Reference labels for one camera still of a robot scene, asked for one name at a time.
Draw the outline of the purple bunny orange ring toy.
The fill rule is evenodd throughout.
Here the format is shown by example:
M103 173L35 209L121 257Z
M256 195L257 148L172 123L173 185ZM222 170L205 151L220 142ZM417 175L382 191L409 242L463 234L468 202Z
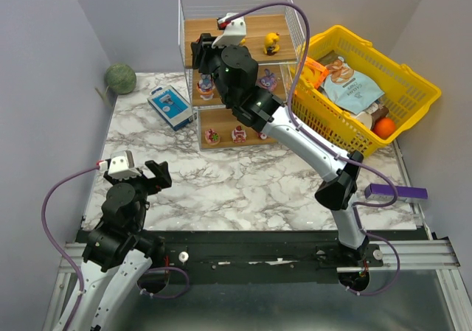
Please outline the purple bunny orange ring toy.
M200 74L201 78L197 83L197 90L200 98L209 101L213 98L215 85L210 74Z

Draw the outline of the yellow duck toy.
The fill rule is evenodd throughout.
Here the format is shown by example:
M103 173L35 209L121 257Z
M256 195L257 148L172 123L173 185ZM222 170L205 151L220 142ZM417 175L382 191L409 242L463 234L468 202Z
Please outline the yellow duck toy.
M280 35L270 32L265 36L263 52L265 55L275 55L280 50Z

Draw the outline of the purple unicorn pink donut toy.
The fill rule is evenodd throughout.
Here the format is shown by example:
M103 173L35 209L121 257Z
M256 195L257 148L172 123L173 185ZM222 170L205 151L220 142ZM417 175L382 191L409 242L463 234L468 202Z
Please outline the purple unicorn pink donut toy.
M268 91L274 91L277 87L277 76L270 69L264 69L264 74L257 80L258 86Z

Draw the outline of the pink bear strawberry tart toy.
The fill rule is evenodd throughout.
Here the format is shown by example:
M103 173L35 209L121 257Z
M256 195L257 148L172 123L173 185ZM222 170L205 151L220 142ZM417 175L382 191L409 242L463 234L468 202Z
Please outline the pink bear strawberry tart toy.
M216 132L212 128L209 128L204 132L204 138L206 143L211 146L217 145L221 140L221 137L218 132Z

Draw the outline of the pink bear cake car toy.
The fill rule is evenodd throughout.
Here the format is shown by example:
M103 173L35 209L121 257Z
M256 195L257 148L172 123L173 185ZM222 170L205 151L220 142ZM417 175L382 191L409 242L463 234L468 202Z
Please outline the pink bear cake car toy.
M241 144L246 142L247 134L241 125L238 125L236 128L234 128L231 132L231 135L232 141L235 144Z

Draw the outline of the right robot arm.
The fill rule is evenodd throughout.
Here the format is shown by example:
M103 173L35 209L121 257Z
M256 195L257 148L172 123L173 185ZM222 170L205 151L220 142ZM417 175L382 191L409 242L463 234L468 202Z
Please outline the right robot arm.
M367 245L353 211L360 164L364 157L330 144L297 119L290 103L256 84L258 63L245 46L213 47L215 37L203 33L191 44L192 68L212 77L222 103L246 127L288 147L322 179L315 199L331 211L339 243L360 251Z

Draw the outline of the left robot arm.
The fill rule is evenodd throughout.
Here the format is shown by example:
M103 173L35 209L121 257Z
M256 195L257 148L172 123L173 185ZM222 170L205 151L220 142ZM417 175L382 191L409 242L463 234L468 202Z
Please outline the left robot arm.
M150 160L145 166L153 177L135 167L130 152L124 151L91 167L103 172L111 187L102 217L88 233L81 264L48 237L77 274L56 330L105 330L138 279L153 262L162 261L164 243L147 235L144 222L148 197L171 187L172 179L166 161Z

